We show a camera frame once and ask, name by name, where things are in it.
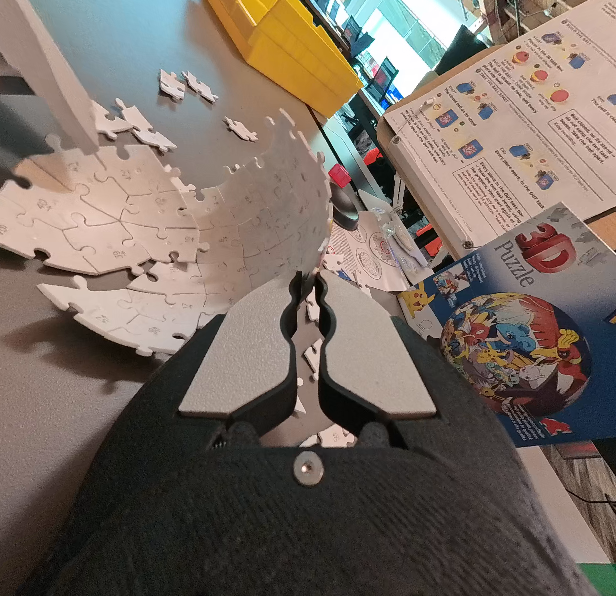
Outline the large white puzzle ball shell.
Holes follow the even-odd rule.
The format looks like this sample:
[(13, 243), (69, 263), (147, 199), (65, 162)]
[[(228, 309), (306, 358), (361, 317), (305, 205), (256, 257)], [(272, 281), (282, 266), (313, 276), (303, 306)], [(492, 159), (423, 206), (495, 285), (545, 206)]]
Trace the large white puzzle ball shell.
[(223, 314), (250, 291), (287, 272), (312, 280), (328, 245), (333, 206), (325, 157), (314, 153), (283, 109), (266, 117), (272, 134), (260, 156), (225, 181), (182, 195), (207, 251), (195, 256), (203, 313)]

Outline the yellow plastic bin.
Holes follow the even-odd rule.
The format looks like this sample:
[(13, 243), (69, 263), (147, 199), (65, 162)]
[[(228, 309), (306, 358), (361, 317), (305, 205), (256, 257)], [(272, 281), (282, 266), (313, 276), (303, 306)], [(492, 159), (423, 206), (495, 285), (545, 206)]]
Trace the yellow plastic bin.
[(331, 118), (363, 88), (300, 0), (207, 0), (244, 61)]

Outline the black monitor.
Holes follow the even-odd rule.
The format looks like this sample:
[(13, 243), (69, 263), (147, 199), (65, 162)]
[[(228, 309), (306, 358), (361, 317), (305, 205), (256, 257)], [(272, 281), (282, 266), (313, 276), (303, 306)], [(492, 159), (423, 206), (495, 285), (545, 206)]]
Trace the black monitor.
[(461, 25), (443, 59), (447, 59), (448, 63), (455, 67), (488, 47), (466, 25)]

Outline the clear plastic parts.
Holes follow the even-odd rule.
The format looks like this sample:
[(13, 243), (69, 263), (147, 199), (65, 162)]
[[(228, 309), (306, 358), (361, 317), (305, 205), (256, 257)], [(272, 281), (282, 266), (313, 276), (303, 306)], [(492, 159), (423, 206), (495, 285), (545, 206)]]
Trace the clear plastic parts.
[(385, 210), (381, 213), (379, 224), (390, 247), (397, 248), (392, 252), (402, 268), (409, 268), (414, 272), (428, 268), (428, 260), (395, 211)]

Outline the instruction sheet board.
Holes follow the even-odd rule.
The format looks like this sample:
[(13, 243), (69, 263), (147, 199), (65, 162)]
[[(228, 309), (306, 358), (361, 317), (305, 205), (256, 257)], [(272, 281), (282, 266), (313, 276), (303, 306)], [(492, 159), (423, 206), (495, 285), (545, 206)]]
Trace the instruction sheet board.
[(587, 0), (391, 107), (379, 126), (456, 258), (556, 203), (615, 210), (615, 0)]

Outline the white puzzle strip section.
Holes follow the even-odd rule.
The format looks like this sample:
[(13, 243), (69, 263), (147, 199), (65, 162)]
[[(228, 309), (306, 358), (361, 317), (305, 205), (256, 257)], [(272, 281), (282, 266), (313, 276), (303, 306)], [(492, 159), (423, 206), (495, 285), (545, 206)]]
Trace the white puzzle strip section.
[(38, 284), (37, 289), (62, 311), (106, 340), (133, 348), (138, 355), (173, 355), (215, 316), (205, 295), (180, 294), (168, 303), (162, 294), (123, 288), (92, 291), (84, 277), (70, 286)]

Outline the green plastic bin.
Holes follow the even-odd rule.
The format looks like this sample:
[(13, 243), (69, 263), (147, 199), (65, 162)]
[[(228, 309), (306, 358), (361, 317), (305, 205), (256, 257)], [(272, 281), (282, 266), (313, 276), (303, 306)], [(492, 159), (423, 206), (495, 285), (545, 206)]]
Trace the green plastic bin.
[(615, 595), (615, 563), (579, 563), (599, 595)]

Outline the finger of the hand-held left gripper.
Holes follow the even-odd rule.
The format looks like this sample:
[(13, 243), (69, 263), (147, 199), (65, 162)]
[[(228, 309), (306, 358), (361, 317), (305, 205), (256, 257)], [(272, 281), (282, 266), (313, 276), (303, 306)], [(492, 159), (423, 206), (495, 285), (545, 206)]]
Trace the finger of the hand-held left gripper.
[(29, 0), (1, 0), (1, 61), (46, 101), (75, 146), (98, 150), (90, 97)]

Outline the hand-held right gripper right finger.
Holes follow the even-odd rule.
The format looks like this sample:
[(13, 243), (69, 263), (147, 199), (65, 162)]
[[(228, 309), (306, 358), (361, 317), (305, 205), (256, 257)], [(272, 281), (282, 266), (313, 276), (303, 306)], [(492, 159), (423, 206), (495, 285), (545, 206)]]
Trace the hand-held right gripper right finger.
[(369, 423), (390, 427), (435, 417), (435, 403), (389, 312), (328, 270), (316, 277), (315, 295), (323, 336), (319, 403), (326, 416), (354, 435)]

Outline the white instruction leaflet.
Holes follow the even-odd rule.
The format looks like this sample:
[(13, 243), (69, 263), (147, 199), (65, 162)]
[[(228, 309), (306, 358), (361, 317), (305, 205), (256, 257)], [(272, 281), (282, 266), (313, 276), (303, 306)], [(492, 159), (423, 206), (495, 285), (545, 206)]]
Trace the white instruction leaflet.
[(359, 212), (354, 231), (347, 231), (335, 222), (332, 224), (322, 266), (332, 272), (341, 272), (362, 290), (402, 292), (410, 287), (371, 211)]

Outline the blue printed puzzle box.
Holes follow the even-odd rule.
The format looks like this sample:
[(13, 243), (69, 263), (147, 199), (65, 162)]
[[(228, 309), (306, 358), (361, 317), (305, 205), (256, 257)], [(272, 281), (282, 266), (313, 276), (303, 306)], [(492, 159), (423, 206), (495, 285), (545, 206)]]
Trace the blue printed puzzle box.
[(615, 252), (565, 204), (398, 301), (515, 446), (615, 438)]

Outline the black round ball stand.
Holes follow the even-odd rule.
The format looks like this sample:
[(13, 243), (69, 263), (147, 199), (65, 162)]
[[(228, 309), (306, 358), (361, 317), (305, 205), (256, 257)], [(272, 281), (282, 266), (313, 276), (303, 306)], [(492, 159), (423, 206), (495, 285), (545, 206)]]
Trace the black round ball stand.
[(359, 221), (358, 210), (344, 189), (333, 184), (330, 201), (333, 206), (334, 222), (345, 231), (356, 231)]

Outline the small white puzzle ball section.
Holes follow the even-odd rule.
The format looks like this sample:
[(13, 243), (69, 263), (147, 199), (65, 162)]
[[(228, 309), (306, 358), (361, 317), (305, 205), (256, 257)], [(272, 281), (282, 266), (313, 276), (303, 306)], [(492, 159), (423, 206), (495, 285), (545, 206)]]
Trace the small white puzzle ball section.
[(115, 146), (94, 154), (64, 149), (33, 155), (1, 185), (1, 248), (50, 267), (86, 275), (143, 273), (145, 262), (193, 263), (206, 253), (184, 195), (181, 172), (149, 147)]

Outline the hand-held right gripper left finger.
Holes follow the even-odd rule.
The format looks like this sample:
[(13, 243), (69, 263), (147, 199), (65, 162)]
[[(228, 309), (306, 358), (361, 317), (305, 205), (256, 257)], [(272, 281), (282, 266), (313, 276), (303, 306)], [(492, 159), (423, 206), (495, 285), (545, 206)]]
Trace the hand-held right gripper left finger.
[(297, 309), (301, 272), (274, 277), (223, 316), (179, 412), (268, 433), (292, 415), (297, 399)]

